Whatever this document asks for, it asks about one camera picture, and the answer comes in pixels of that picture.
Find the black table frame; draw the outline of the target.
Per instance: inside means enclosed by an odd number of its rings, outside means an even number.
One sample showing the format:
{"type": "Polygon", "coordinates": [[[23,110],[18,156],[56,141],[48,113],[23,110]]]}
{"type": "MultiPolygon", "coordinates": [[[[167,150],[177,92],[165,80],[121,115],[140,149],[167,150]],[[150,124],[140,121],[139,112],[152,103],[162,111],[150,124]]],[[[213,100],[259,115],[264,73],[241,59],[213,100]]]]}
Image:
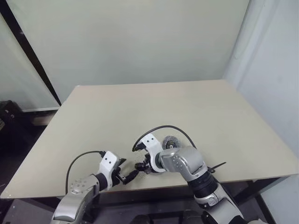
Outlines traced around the black table frame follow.
{"type": "MultiPolygon", "coordinates": [[[[283,181],[283,177],[261,179],[255,182],[248,181],[248,186],[235,196],[235,201],[238,205],[241,205],[242,203],[270,189],[281,181],[283,181]]],[[[160,203],[187,199],[194,199],[191,189],[187,186],[179,186],[137,191],[101,193],[94,199],[93,203],[96,206],[105,207],[136,203],[160,203]]],[[[21,198],[20,200],[49,211],[53,211],[60,202],[58,197],[21,198]]]]}

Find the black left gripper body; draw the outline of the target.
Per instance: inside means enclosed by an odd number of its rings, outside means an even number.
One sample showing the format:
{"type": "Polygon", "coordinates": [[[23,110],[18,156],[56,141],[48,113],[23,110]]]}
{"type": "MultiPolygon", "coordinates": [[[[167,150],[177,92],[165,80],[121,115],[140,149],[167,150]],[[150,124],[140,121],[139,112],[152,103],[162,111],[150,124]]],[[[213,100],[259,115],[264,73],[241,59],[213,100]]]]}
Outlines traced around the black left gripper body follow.
{"type": "Polygon", "coordinates": [[[126,177],[121,174],[121,167],[117,167],[116,169],[113,170],[112,174],[111,174],[111,178],[112,178],[112,186],[116,186],[120,183],[122,183],[123,185],[126,185],[126,177]]]}

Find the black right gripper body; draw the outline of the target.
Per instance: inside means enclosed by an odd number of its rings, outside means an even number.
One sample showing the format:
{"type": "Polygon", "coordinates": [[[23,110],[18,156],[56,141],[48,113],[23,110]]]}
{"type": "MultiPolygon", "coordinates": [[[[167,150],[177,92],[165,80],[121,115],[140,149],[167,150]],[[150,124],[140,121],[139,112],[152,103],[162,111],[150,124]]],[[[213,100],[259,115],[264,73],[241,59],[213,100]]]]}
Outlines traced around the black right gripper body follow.
{"type": "Polygon", "coordinates": [[[146,174],[150,174],[152,172],[152,166],[151,166],[151,163],[150,163],[150,154],[145,154],[145,159],[143,161],[144,163],[144,172],[146,174]]]}

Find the black equipment on floor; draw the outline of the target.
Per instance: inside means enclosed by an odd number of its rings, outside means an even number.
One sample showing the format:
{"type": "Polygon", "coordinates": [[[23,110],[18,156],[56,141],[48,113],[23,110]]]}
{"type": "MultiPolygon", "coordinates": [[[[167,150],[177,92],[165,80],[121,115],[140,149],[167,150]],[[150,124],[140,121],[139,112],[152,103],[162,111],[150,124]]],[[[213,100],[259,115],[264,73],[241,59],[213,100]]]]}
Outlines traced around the black equipment on floor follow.
{"type": "Polygon", "coordinates": [[[0,101],[0,132],[12,129],[24,131],[22,111],[13,101],[0,101]]]}

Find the black diagonal frame post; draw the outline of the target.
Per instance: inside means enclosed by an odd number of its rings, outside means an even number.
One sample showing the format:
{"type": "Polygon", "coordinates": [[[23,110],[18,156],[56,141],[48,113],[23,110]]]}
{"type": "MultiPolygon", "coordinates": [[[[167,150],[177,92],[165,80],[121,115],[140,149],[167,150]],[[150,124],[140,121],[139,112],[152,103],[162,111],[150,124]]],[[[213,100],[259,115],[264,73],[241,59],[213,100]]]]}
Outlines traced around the black diagonal frame post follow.
{"type": "Polygon", "coordinates": [[[36,70],[38,76],[41,78],[47,89],[50,91],[51,95],[58,103],[59,106],[62,105],[50,79],[48,78],[44,67],[42,66],[40,60],[38,59],[35,51],[33,50],[32,46],[30,45],[28,39],[26,38],[22,28],[20,27],[17,19],[15,18],[11,8],[9,7],[6,0],[0,0],[0,13],[8,25],[10,31],[14,35],[16,41],[18,42],[19,46],[21,47],[22,51],[25,53],[26,57],[33,65],[34,69],[36,70]]]}

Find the small round dark object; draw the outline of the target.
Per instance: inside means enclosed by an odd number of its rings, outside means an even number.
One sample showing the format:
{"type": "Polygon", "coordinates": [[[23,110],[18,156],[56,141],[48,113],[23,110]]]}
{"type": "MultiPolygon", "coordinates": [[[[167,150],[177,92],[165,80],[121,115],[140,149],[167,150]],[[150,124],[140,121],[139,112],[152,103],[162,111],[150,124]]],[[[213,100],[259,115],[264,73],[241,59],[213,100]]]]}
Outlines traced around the small round dark object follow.
{"type": "Polygon", "coordinates": [[[180,140],[175,136],[166,136],[162,143],[163,150],[170,149],[170,148],[180,148],[181,143],[180,140]]]}

